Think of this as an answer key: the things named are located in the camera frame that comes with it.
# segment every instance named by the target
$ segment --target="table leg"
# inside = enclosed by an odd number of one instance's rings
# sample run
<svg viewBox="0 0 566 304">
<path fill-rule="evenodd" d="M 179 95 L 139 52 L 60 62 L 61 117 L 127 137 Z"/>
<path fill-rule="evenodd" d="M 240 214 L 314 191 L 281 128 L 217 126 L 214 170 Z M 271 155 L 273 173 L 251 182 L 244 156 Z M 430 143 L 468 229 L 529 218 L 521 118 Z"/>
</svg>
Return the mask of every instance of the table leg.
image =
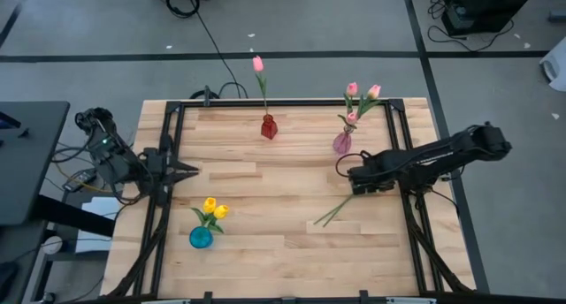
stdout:
<svg viewBox="0 0 566 304">
<path fill-rule="evenodd" d="M 92 212 L 69 206 L 44 195 L 39 195 L 34 207 L 33 217 L 38 217 L 56 224 L 68 225 L 86 232 L 111 237 L 114 233 L 114 221 Z"/>
</svg>

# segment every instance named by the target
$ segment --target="pink vase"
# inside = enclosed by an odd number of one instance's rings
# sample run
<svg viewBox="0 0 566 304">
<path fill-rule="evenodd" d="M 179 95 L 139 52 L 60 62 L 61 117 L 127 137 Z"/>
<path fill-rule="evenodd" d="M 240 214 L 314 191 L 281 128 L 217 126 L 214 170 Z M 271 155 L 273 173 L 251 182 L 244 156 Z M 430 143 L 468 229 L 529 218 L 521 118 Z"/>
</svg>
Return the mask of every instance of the pink vase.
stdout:
<svg viewBox="0 0 566 304">
<path fill-rule="evenodd" d="M 339 133 L 334 139 L 333 148 L 336 154 L 344 155 L 350 151 L 352 147 L 352 136 L 354 129 L 349 125 L 344 126 L 344 132 Z"/>
</svg>

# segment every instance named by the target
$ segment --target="black metal frame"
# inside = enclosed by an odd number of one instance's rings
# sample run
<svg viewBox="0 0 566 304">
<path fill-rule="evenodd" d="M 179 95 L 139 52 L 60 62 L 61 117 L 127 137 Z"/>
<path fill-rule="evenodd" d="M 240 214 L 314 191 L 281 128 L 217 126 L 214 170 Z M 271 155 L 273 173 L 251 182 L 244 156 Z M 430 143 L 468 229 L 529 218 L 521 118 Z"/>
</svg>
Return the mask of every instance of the black metal frame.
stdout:
<svg viewBox="0 0 566 304">
<path fill-rule="evenodd" d="M 177 158 L 179 156 L 180 137 L 181 137 L 181 132 L 182 132 L 182 128 L 183 128 L 183 120 L 184 120 L 184 117 L 185 117 L 185 110 L 188 109 L 188 108 L 202 108 L 202 107 L 204 107 L 204 104 L 205 103 L 201 103 L 201 102 L 179 102 L 179 101 L 168 102 L 165 106 L 164 121 L 163 121 L 163 125 L 162 125 L 161 137 L 160 137 L 160 140 L 161 140 L 160 141 L 160 147 L 164 145 L 163 140 L 165 140 L 166 137 L 168 137 L 168 135 L 169 135 L 169 129 L 171 127 L 173 113 L 177 113 L 177 124 L 175 126 L 175 132 L 174 132 L 174 136 L 172 138 L 173 147 L 172 147 L 172 153 L 171 153 L 171 155 L 173 157 Z M 279 106 L 343 106 L 344 102 L 341 99 L 270 100 L 270 101 L 268 101 L 268 105 L 270 107 L 279 107 Z M 409 123 L 407 121 L 407 116 L 405 114 L 403 100 L 402 99 L 382 100 L 382 103 L 380 105 L 383 106 L 384 109 L 385 109 L 386 121 L 387 121 L 387 126 L 388 126 L 388 129 L 389 129 L 389 136 L 391 138 L 392 148 L 399 148 L 400 147 L 399 146 L 399 140 L 398 140 L 398 137 L 397 137 L 397 131 L 395 129 L 395 124 L 394 124 L 393 110 L 396 110 L 399 113 L 399 119 L 400 119 L 401 126 L 402 126 L 402 134 L 403 134 L 403 139 L 404 139 L 404 142 L 405 142 L 405 148 L 412 148 L 412 141 L 411 141 L 410 132 L 409 132 Z M 264 102 L 262 100 L 232 100 L 232 101 L 210 100 L 208 102 L 207 107 L 217 108 L 217 107 L 262 107 L 262 106 L 264 106 Z M 409 195 L 407 194 L 407 192 L 402 189 L 402 187 L 400 189 L 401 189 L 401 196 L 402 196 L 402 206 L 403 206 L 403 210 L 404 210 L 404 213 L 405 213 L 405 220 L 406 220 L 407 223 L 409 223 L 409 220 L 411 218 L 414 219 L 414 216 L 412 216 L 412 208 L 411 208 L 411 205 L 410 205 L 410 198 L 409 198 Z M 171 201 L 172 191 L 170 191 L 168 193 L 167 199 L 168 199 L 168 201 Z M 419 216 L 420 216 L 421 222 L 423 224 L 423 229 L 424 229 L 423 234 L 424 234 L 424 237 L 426 238 L 426 240 L 432 245 L 432 249 L 433 249 L 434 244 L 433 244 L 433 238 L 432 238 L 432 230 L 431 230 L 430 221 L 429 221 L 429 218 L 428 218 L 424 199 L 422 199 L 420 201 L 420 203 L 421 203 L 421 208 L 419 209 Z M 149 202 L 148 212 L 147 212 L 147 215 L 146 215 L 146 222 L 145 222 L 145 226 L 144 226 L 144 230 L 143 230 L 143 235 L 142 235 L 142 238 L 141 238 L 141 250 L 144 250 L 148 245 L 149 238 L 150 238 L 152 230 L 153 230 L 156 206 L 157 205 L 156 205 L 155 201 Z M 162 216 L 161 217 L 162 217 L 162 221 L 164 221 L 165 224 L 168 224 L 168 221 L 169 221 L 170 207 L 171 207 L 171 203 L 167 203 L 165 205 L 165 208 L 162 209 Z M 411 254 L 412 254 L 412 258 L 413 258 L 413 266 L 414 266 L 415 274 L 416 274 L 416 278 L 417 278 L 417 288 L 418 288 L 419 293 L 425 293 L 428 290 L 426 288 L 424 268 L 423 268 L 419 248 L 418 248 L 419 245 L 418 245 L 417 239 L 415 238 L 415 236 L 413 235 L 411 230 L 409 230 L 409 227 L 408 227 L 408 235 L 409 235 L 409 243 L 410 243 L 410 248 L 411 248 Z M 153 274 L 152 274 L 151 284 L 150 284 L 151 287 L 150 287 L 150 290 L 149 290 L 149 294 L 154 295 L 156 297 L 157 297 L 157 294 L 158 294 L 158 291 L 159 291 L 159 282 L 160 282 L 161 269 L 162 269 L 163 257 L 164 257 L 165 239 L 166 239 L 166 233 L 163 234 L 161 240 L 159 240 L 159 242 L 157 243 L 156 260 L 155 260 L 154 267 L 153 267 Z M 434 281 L 434 286 L 435 286 L 434 290 L 436 292 L 443 292 L 444 289 L 443 289 L 442 279 L 440 277 L 439 270 L 432 261 L 431 261 L 431 267 L 432 267 L 432 276 L 433 276 L 433 281 Z M 134 296 L 142 294 L 142 284 L 143 284 L 143 274 L 140 274 L 135 279 L 135 282 L 134 282 Z M 311 303 L 316 303 L 316 302 L 359 303 L 361 299 L 364 299 L 365 301 L 368 301 L 368 302 L 369 301 L 372 301 L 372 302 L 375 302 L 375 301 L 384 302 L 384 301 L 386 301 L 385 297 L 369 297 L 365 290 L 361 290 L 360 291 L 360 297 L 355 297 L 355 298 L 309 298 L 309 299 L 301 299 L 301 301 L 307 300 L 308 302 L 311 302 Z M 232 302 L 232 303 L 239 302 L 239 301 L 242 301 L 242 302 L 253 301 L 255 303 L 262 303 L 262 302 L 273 303 L 274 299 L 253 299 L 253 300 L 251 300 L 251 299 L 240 299 L 240 300 L 230 299 L 230 300 L 226 300 L 226 301 Z M 207 302 L 206 296 L 203 299 L 203 303 L 204 302 Z"/>
</svg>

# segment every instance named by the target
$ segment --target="black desk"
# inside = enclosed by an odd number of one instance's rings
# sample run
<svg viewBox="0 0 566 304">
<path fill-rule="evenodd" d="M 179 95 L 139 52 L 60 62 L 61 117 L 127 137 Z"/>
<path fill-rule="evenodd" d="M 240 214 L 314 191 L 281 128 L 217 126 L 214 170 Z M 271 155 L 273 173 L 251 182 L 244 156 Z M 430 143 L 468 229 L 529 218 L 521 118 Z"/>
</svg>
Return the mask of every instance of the black desk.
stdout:
<svg viewBox="0 0 566 304">
<path fill-rule="evenodd" d="M 16 138 L 13 130 L 0 130 L 4 141 L 0 146 L 0 262 L 34 250 L 18 259 L 18 274 L 4 299 L 20 303 L 48 221 L 107 236 L 112 235 L 114 223 L 39 194 L 69 103 L 0 103 L 0 111 L 29 131 L 28 136 Z"/>
</svg>

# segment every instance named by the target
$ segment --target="yellow tulip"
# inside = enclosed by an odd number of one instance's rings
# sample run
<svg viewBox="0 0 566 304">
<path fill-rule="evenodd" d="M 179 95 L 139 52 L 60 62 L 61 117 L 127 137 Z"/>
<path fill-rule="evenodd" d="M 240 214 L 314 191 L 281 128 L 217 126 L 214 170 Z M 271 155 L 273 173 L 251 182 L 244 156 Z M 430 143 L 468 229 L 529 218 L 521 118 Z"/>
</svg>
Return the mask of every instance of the yellow tulip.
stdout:
<svg viewBox="0 0 566 304">
<path fill-rule="evenodd" d="M 216 208 L 216 199 L 214 199 L 212 197 L 206 198 L 206 200 L 204 201 L 204 205 L 203 205 L 204 212 L 205 213 L 212 213 L 212 212 L 214 212 L 215 208 Z"/>
<path fill-rule="evenodd" d="M 218 208 L 214 210 L 214 217 L 216 217 L 216 219 L 223 219 L 228 214 L 228 211 L 230 211 L 230 208 L 228 208 L 228 206 L 218 206 Z"/>
</svg>

